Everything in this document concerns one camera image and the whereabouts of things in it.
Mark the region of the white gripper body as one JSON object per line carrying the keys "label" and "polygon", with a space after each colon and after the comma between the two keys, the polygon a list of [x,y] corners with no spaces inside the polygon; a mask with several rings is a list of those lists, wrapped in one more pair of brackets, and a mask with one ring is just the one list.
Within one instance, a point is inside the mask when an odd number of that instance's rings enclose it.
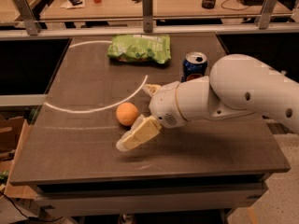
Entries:
{"label": "white gripper body", "polygon": [[153,93],[149,102],[151,115],[165,128],[177,128],[186,124],[186,120],[178,110],[176,98],[178,85],[178,81],[163,85]]}

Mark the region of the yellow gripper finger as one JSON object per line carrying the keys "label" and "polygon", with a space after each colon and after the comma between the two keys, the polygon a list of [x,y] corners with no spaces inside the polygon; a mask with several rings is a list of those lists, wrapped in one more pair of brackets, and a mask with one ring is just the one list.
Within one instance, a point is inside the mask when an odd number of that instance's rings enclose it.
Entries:
{"label": "yellow gripper finger", "polygon": [[146,93],[149,97],[152,97],[156,91],[158,91],[161,88],[160,85],[157,84],[145,84],[142,87],[142,90],[144,93]]}
{"label": "yellow gripper finger", "polygon": [[162,125],[155,117],[140,115],[131,129],[117,142],[116,148],[119,151],[135,149],[157,136],[161,129]]}

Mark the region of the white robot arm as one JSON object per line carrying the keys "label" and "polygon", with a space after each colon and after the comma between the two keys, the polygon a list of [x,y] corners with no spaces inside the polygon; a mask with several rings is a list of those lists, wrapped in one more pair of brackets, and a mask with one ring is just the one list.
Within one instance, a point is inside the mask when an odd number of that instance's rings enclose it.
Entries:
{"label": "white robot arm", "polygon": [[117,142],[120,151],[139,147],[160,133],[194,119],[223,120],[257,113],[299,133],[299,83],[253,57],[231,54],[209,74],[163,86],[146,84],[148,117],[141,115]]}

